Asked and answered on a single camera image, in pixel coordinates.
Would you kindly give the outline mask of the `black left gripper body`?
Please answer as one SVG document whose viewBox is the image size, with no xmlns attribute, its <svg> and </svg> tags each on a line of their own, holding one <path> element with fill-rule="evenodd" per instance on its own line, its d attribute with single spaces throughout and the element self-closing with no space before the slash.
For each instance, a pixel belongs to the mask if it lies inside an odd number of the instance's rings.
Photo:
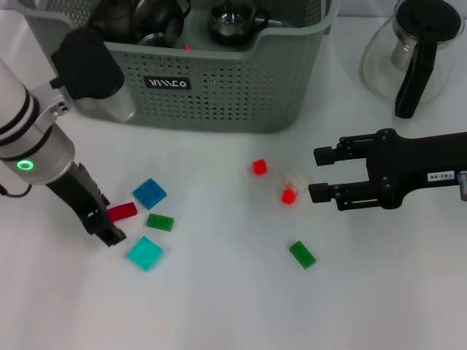
<svg viewBox="0 0 467 350">
<path fill-rule="evenodd" d="M 64 175 L 46 186 L 75 212 L 88 233 L 120 233 L 109 218 L 108 199 L 83 164 L 72 163 Z"/>
</svg>

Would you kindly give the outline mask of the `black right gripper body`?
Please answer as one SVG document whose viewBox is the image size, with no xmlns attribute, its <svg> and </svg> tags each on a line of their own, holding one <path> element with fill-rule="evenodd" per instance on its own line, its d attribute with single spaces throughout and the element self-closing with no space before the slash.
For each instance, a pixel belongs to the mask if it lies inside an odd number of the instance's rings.
<svg viewBox="0 0 467 350">
<path fill-rule="evenodd" d="M 415 190 L 458 186 L 466 200 L 466 133 L 407 139 L 393 129 L 375 134 L 366 155 L 379 205 L 397 209 Z"/>
</svg>

